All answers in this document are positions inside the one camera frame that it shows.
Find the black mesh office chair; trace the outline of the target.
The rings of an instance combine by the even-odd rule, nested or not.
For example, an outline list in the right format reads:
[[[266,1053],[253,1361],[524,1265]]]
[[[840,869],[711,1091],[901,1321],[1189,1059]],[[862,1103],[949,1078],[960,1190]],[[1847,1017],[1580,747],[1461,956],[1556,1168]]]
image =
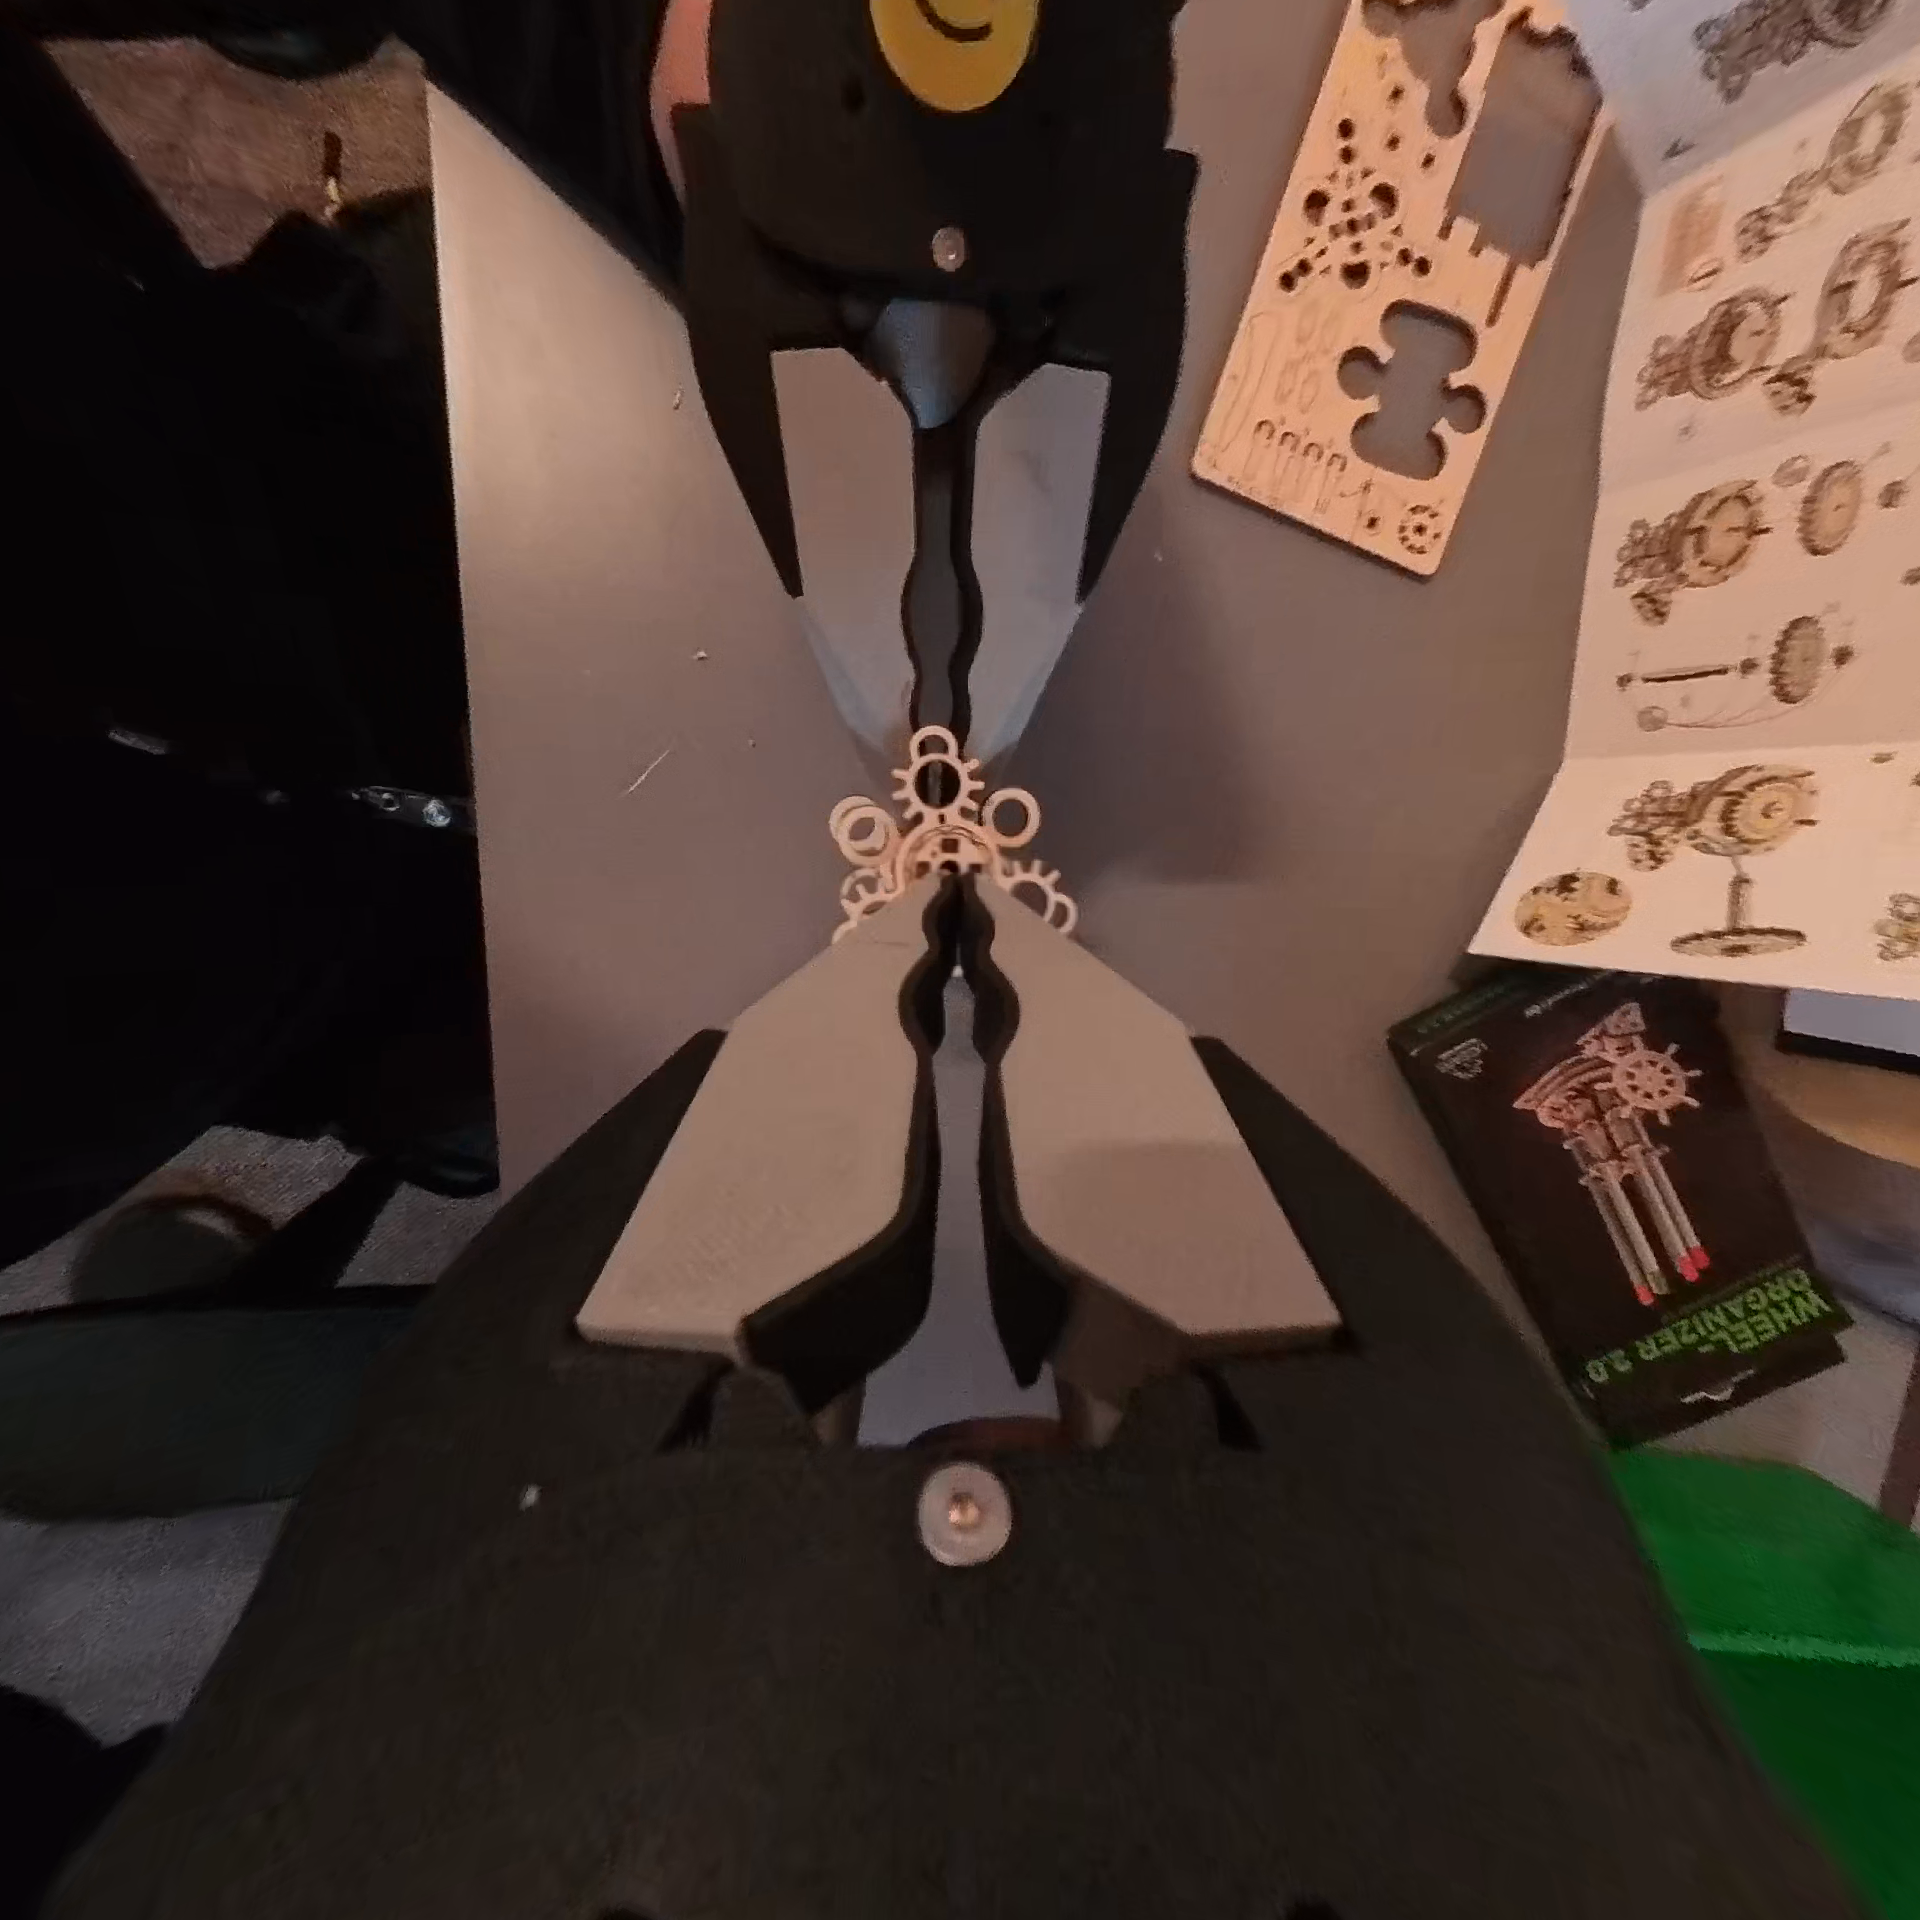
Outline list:
[[[88,1229],[62,1298],[0,1324],[5,1520],[293,1496],[436,1275],[420,1255],[351,1275],[394,1198],[402,1173],[358,1161],[283,1223],[146,1190]]]

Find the large green plastic bin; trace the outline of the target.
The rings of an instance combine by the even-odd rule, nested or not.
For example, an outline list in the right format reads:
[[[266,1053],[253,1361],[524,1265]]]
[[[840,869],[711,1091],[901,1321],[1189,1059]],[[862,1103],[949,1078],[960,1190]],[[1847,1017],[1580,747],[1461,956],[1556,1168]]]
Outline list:
[[[1920,1542],[1781,1463],[1621,1452],[1616,1493],[1718,1706],[1866,1893],[1920,1913]]]

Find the laser-cut wooden parts sheet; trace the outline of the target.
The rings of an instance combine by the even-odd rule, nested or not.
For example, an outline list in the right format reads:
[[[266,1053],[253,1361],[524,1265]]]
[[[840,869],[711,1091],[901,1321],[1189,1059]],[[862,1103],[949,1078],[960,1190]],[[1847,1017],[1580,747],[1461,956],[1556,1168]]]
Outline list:
[[[1566,7],[1347,7],[1191,481],[1433,573],[1596,140]]]

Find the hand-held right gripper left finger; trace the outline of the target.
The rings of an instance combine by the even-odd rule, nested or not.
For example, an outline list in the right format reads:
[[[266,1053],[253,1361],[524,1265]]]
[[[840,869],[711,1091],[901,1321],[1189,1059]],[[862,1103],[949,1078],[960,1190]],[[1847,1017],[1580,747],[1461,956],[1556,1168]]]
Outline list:
[[[582,1305],[616,1349],[770,1372],[815,1415],[934,1292],[949,886],[914,882],[734,1017]]]

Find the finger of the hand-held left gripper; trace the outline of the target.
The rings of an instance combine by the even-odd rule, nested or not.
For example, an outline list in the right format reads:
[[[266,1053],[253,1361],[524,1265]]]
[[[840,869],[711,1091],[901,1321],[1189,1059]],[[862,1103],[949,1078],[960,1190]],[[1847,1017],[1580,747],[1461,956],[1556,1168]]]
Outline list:
[[[917,560],[914,424],[842,347],[774,353],[801,631],[867,755],[898,755],[917,686],[901,592]]]
[[[970,465],[970,755],[1010,755],[1077,620],[1105,373],[1040,366],[993,399]]]

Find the wooden gear model assembly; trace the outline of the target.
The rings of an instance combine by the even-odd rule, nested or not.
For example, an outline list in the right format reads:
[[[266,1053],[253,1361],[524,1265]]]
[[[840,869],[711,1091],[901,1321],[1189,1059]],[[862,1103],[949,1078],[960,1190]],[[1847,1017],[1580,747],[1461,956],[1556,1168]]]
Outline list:
[[[835,944],[930,873],[982,873],[1050,928],[1077,935],[1083,909],[1060,869],[1025,859],[1046,822],[1032,790],[987,790],[982,760],[949,730],[917,730],[891,782],[891,804],[842,795],[830,813],[830,839],[848,865]]]

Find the folded paper instruction booklet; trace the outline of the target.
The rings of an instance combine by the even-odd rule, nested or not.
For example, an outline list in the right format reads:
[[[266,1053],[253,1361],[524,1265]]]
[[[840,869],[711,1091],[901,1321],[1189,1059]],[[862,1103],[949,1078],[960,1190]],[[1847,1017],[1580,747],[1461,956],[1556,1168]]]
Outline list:
[[[1566,747],[1470,956],[1914,1004],[1920,7],[1569,7],[1646,189]]]

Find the black model kit box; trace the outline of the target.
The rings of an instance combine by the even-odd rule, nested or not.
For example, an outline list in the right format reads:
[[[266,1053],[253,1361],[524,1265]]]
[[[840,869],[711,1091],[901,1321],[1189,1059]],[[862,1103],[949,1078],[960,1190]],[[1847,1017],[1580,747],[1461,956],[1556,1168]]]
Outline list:
[[[1616,1452],[1847,1361],[1710,987],[1493,966],[1389,1053]]]

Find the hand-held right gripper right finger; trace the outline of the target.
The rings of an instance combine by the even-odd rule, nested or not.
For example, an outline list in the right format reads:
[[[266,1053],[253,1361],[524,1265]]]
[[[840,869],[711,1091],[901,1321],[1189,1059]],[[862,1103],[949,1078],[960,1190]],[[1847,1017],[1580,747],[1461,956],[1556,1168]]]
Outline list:
[[[1189,1024],[987,882],[970,1044],[993,1324],[1070,1443],[1114,1439],[1145,1380],[1342,1337]]]

